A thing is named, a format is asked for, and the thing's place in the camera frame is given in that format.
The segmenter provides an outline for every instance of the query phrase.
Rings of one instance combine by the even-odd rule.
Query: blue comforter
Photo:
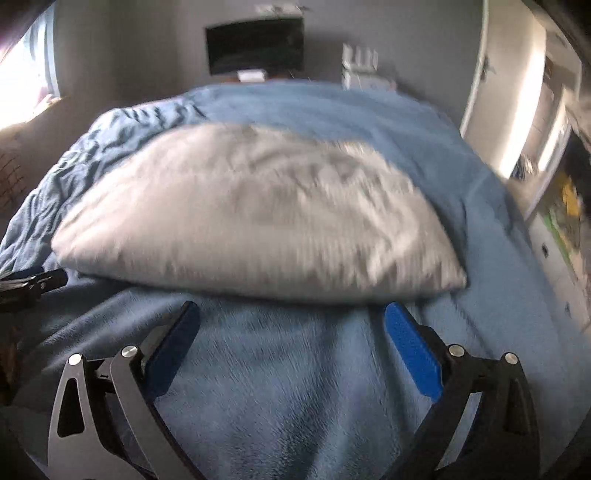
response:
[[[167,129],[218,121],[364,140],[412,178],[446,228],[469,285],[408,307],[446,343],[490,358],[519,355],[537,409],[543,467],[553,461],[591,404],[589,347],[558,310],[505,188],[448,119],[405,96],[269,82],[209,86],[108,112],[12,219],[0,245],[2,272],[54,268],[51,236],[94,182]],[[430,406],[385,333],[383,306],[306,306],[69,276],[32,310],[2,319],[3,327],[18,326],[23,360],[21,388],[3,413],[40,462],[67,357],[111,356],[187,299],[200,306],[202,328],[156,405],[212,480],[379,478]],[[133,454],[123,427],[122,434]]]

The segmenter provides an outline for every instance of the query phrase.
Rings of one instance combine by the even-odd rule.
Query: window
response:
[[[30,120],[59,98],[53,60],[54,5],[0,63],[0,129]]]

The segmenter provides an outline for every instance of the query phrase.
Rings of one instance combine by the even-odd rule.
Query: gray wall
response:
[[[259,0],[58,0],[63,99],[20,132],[34,187],[92,121],[118,105],[211,83],[203,28],[255,16]],[[384,74],[459,124],[478,52],[479,0],[308,0],[306,73],[340,82],[342,43],[375,48]]]
[[[113,5],[119,88],[129,102],[174,95],[212,81],[203,27],[254,17],[261,0],[126,0]],[[381,72],[460,124],[472,84],[482,2],[308,0],[306,74],[340,82],[343,42],[378,50]]]
[[[33,188],[98,115],[121,104],[113,65],[109,1],[59,0],[54,55],[62,99],[27,123],[16,145]]]

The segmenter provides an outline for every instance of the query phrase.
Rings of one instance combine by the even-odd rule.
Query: pillow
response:
[[[371,147],[253,125],[160,135],[86,192],[51,246],[85,274],[272,299],[386,302],[466,282],[423,195]]]

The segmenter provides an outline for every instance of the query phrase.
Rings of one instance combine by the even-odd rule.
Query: television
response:
[[[262,69],[269,74],[302,70],[304,19],[262,18],[205,29],[209,73]]]

